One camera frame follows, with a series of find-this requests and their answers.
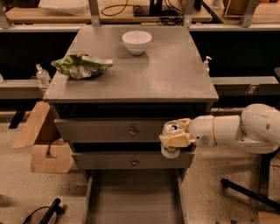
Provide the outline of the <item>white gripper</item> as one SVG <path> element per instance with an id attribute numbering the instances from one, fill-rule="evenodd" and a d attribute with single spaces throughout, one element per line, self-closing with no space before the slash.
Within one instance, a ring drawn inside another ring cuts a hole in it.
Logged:
<path id="1" fill-rule="evenodd" d="M 189 133 L 179 133 L 176 135 L 160 135 L 161 143 L 168 147 L 187 147 L 195 144 L 199 147 L 214 147 L 214 117 L 212 115 L 202 115 L 191 120 L 190 118 L 178 119 L 181 128 L 187 128 Z"/>

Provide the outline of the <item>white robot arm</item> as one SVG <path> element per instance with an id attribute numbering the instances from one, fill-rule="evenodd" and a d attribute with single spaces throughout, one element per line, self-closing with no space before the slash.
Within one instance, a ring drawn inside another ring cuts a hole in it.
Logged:
<path id="1" fill-rule="evenodd" d="M 280 111 L 255 103 L 240 115 L 201 115 L 167 122 L 159 136 L 162 153 L 195 144 L 213 148 L 228 145 L 241 151 L 270 154 L 280 147 Z"/>

